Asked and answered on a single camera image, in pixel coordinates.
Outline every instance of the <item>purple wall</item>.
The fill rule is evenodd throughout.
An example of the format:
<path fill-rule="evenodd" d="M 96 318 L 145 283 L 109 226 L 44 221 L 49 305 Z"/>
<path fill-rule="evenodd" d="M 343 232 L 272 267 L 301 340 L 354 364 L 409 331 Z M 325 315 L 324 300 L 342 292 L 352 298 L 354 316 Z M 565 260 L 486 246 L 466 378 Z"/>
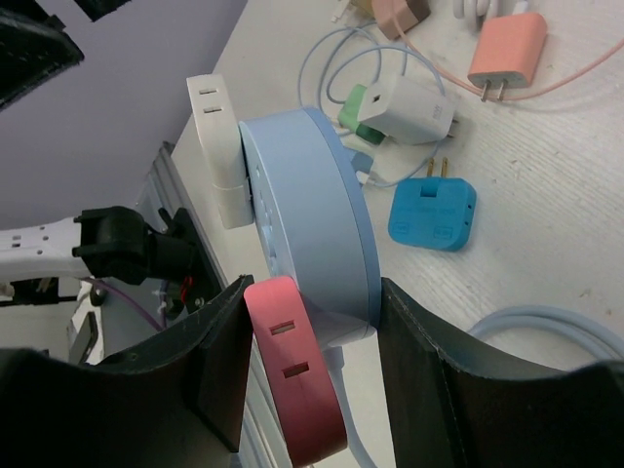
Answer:
<path fill-rule="evenodd" d="M 86 58 L 0 112 L 0 229 L 132 203 L 190 115 L 185 78 L 213 70 L 246 0 L 134 0 L 97 22 L 39 4 Z"/>

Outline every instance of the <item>white power adapter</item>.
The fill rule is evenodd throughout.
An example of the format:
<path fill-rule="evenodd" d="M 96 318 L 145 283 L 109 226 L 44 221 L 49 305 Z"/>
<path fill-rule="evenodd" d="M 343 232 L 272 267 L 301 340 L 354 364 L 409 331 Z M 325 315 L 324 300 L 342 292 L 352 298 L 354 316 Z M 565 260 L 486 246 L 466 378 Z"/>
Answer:
<path fill-rule="evenodd" d="M 367 88 L 358 122 L 399 143 L 422 144 L 448 137 L 454 114 L 446 97 L 397 75 Z"/>
<path fill-rule="evenodd" d="M 186 79 L 197 135 L 213 179 L 213 194 L 225 229 L 254 222 L 243 142 L 221 75 Z"/>

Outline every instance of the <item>table surface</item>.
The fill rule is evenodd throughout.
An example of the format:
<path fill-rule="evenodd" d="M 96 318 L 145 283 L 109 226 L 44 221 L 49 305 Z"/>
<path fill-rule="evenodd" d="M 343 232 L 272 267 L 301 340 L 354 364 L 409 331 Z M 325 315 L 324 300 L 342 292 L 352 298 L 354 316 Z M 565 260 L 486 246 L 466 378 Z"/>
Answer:
<path fill-rule="evenodd" d="M 549 37 L 535 88 L 566 77 L 602 54 L 622 34 L 624 9 L 617 0 L 537 0 Z M 336 28 L 333 0 L 249 0 L 216 72 L 225 76 L 240 120 L 297 107 L 296 79 L 310 47 Z M 410 38 L 433 61 L 465 76 L 476 45 L 452 16 L 450 0 L 432 0 L 431 17 Z M 366 47 L 355 39 L 340 56 Z M 313 103 L 321 66 L 331 45 L 320 48 L 304 75 Z M 384 55 L 383 72 L 399 69 L 395 53 Z M 362 58 L 336 81 L 346 96 L 372 76 L 374 57 Z M 417 63 L 408 76 L 432 83 Z M 449 176 L 470 181 L 479 203 L 472 238 L 459 253 L 439 253 L 394 243 L 387 233 L 393 189 L 367 186 L 381 271 L 417 301 L 467 330 L 487 314 L 510 305 L 548 304 L 578 311 L 624 335 L 624 165 L 620 163 L 624 54 L 546 97 L 518 104 L 481 103 L 447 84 L 457 104 L 458 136 L 441 150 Z M 336 115 L 332 104 L 327 111 Z M 193 132 L 187 126 L 185 133 Z M 211 240 L 225 276 L 267 277 L 253 227 L 223 232 L 196 157 L 196 138 L 175 163 Z M 374 169 L 386 179 L 407 173 L 427 148 L 384 143 Z M 512 354 L 561 369 L 591 361 L 583 351 L 538 331 L 509 331 L 490 341 Z M 345 380 L 365 446 L 379 467 L 394 466 L 375 338 L 345 347 Z M 348 451 L 317 466 L 357 466 Z"/>

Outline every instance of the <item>blue power adapter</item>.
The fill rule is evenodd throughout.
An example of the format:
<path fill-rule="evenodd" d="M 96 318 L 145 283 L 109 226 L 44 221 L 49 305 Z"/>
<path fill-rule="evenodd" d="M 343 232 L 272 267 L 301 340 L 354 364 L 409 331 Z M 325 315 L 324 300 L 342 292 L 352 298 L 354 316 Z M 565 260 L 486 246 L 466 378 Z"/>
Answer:
<path fill-rule="evenodd" d="M 392 203 L 388 232 L 400 243 L 437 251 L 458 251 L 470 238 L 477 206 L 477 191 L 463 178 L 432 177 L 433 160 L 426 178 L 399 183 Z"/>

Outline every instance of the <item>pink power strip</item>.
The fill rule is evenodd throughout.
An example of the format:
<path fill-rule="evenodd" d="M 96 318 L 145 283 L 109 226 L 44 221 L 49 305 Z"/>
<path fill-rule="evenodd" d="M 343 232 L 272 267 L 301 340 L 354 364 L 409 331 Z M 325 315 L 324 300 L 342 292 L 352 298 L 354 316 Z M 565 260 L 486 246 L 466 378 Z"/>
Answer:
<path fill-rule="evenodd" d="M 292 466 L 346 449 L 338 399 L 294 280 L 252 285 L 245 301 Z"/>

